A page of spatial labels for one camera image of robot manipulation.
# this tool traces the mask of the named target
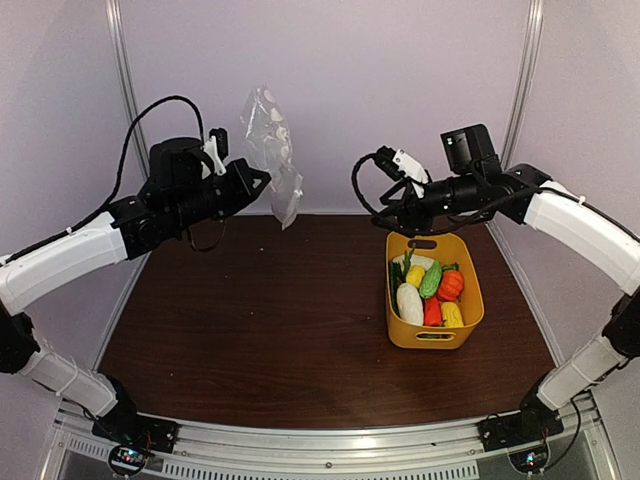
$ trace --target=toy vegetable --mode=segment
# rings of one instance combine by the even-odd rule
[[[424,306],[424,326],[439,327],[442,325],[442,312],[436,297],[431,297]]]
[[[422,283],[422,279],[424,278],[425,270],[422,267],[417,265],[411,267],[409,273],[407,274],[407,283],[410,283],[416,288],[420,288],[420,284]]]
[[[391,261],[393,263],[399,263],[400,265],[402,265],[404,263],[404,255],[398,255]],[[423,257],[422,255],[416,255],[415,253],[411,255],[412,267],[414,266],[422,267],[425,269],[425,271],[427,271],[429,270],[429,268],[431,268],[431,265],[433,265],[433,262],[434,260],[429,257]]]
[[[464,327],[462,321],[462,312],[456,303],[444,302],[440,305],[442,310],[443,326],[445,327]]]
[[[460,272],[450,270],[442,275],[442,282],[436,293],[441,302],[455,302],[464,289],[464,277]]]
[[[440,279],[442,278],[442,267],[439,261],[433,262],[431,268],[425,273],[420,285],[420,296],[422,298],[431,298],[438,291]]]
[[[396,294],[400,318],[411,325],[422,325],[424,311],[418,289],[410,283],[403,283]]]

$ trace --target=robotic arm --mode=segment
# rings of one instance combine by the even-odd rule
[[[640,239],[628,229],[569,193],[549,175],[522,164],[502,171],[489,133],[475,125],[441,135],[451,170],[457,174],[425,182],[428,173],[402,150],[388,147],[363,157],[352,176],[356,195],[373,223],[409,237],[448,233],[481,223],[500,212],[519,224],[547,233],[605,272],[622,290],[603,330],[571,359],[541,379],[520,404],[520,412],[490,418],[478,427],[486,451],[562,432],[557,410],[615,369],[640,356]],[[367,161],[397,183],[374,210],[362,196],[357,174]],[[402,192],[400,198],[392,196]],[[433,230],[433,218],[472,213]]]
[[[190,238],[192,225],[226,219],[256,200],[269,174],[244,159],[225,166],[226,132],[214,129],[209,135],[204,145],[186,137],[154,145],[150,176],[138,195],[105,205],[85,226],[50,243],[0,258],[0,372],[29,377],[79,404],[94,420],[94,433],[130,446],[146,446],[149,434],[156,439],[154,449],[171,451],[175,424],[138,415],[116,379],[39,345],[24,310],[76,278],[139,257],[185,231]]]

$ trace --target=green leafy vegetable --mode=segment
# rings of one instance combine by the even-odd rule
[[[402,275],[402,265],[399,263],[391,262],[389,264],[389,288],[391,290],[391,306],[396,315],[400,315],[398,309],[398,287],[404,283],[404,276]]]
[[[413,257],[413,253],[416,251],[415,245],[411,249],[409,253],[404,252],[404,265],[402,267],[402,281],[407,281],[407,275],[409,274],[409,270],[411,269],[411,257]]]

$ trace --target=basket handle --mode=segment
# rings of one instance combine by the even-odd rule
[[[438,247],[438,242],[435,240],[427,240],[426,238],[410,238],[407,242],[409,248],[416,247],[416,250],[435,250]]]
[[[416,340],[421,342],[451,342],[456,337],[456,332],[418,332],[416,333]]]

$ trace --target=cable tie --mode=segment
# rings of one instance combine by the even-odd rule
[[[74,368],[73,376],[71,377],[71,380],[69,380],[60,390],[56,392],[56,397],[60,397],[64,393],[64,391],[67,388],[69,388],[71,384],[75,382],[78,378],[78,373],[79,373],[78,364],[76,363],[73,357],[71,357],[71,363],[73,363],[73,368]]]

